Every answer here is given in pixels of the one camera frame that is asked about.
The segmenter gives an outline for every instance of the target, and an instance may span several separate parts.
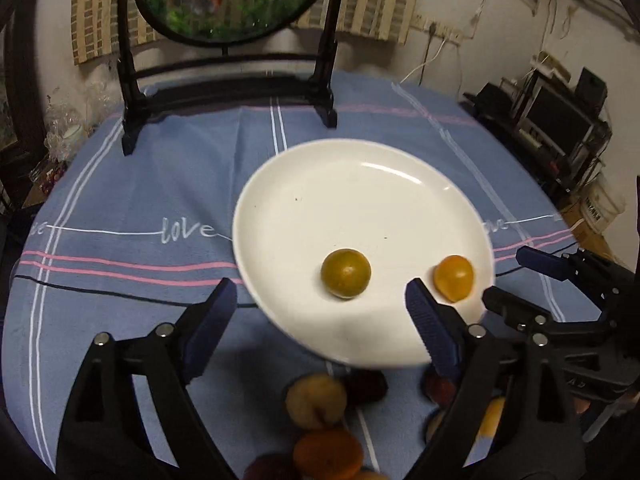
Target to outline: blue tablecloth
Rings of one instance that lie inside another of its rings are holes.
[[[447,175],[486,221],[498,273],[517,266],[523,244],[558,250],[575,241],[551,202],[516,160],[450,98],[427,89],[336,73],[337,130],[310,107],[238,107],[169,116],[148,124],[124,157],[118,117],[87,142],[42,207],[12,286],[2,340],[2,381],[9,413],[52,468],[63,410],[78,367],[97,332],[146,335],[180,316],[223,276],[252,303],[234,265],[234,206],[251,174],[301,142],[351,137],[382,142]],[[530,270],[497,279],[502,288],[547,308],[558,320],[592,320],[598,310],[568,283]],[[114,292],[97,295],[58,286]],[[493,330],[506,330],[487,316]],[[240,309],[206,373],[188,387],[204,425],[236,474],[254,457],[288,451],[299,436],[282,390],[315,370],[343,372],[281,334],[260,310]],[[386,373],[386,399],[347,424],[366,461],[393,479],[423,449],[422,425],[434,409],[418,393],[421,369]],[[146,383],[136,381],[156,455],[173,461]],[[477,446],[475,453],[482,453]]]

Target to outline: white bucket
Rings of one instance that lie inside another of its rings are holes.
[[[598,234],[602,234],[615,217],[624,212],[625,207],[625,198],[611,186],[602,173],[587,187],[580,200],[582,217]]]

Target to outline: white plate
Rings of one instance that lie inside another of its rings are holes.
[[[318,140],[268,160],[244,186],[233,244],[246,288],[283,332],[313,352],[357,367],[423,364],[429,355],[404,307],[404,289],[461,254],[476,271],[455,304],[477,322],[494,256],[482,221],[445,176],[400,150],[360,140]],[[343,301],[324,290],[320,267],[340,248],[363,253],[371,280]]]

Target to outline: blue gripper pad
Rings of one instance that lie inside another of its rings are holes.
[[[571,277],[572,267],[565,258],[544,253],[533,247],[521,247],[516,252],[516,261],[527,269],[546,274],[554,280],[564,282]]]
[[[224,278],[202,306],[207,309],[206,314],[191,337],[183,342],[182,376],[187,384],[204,373],[236,311],[238,292],[235,283]]]
[[[460,377],[462,349],[452,333],[456,330],[452,326],[454,323],[442,315],[443,309],[450,307],[438,304],[420,278],[407,283],[404,304],[431,355],[436,372],[440,377],[456,382]]]

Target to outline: striped curtain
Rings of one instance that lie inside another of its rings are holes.
[[[404,43],[416,0],[342,0],[337,30]],[[329,0],[318,0],[296,25],[323,28]]]

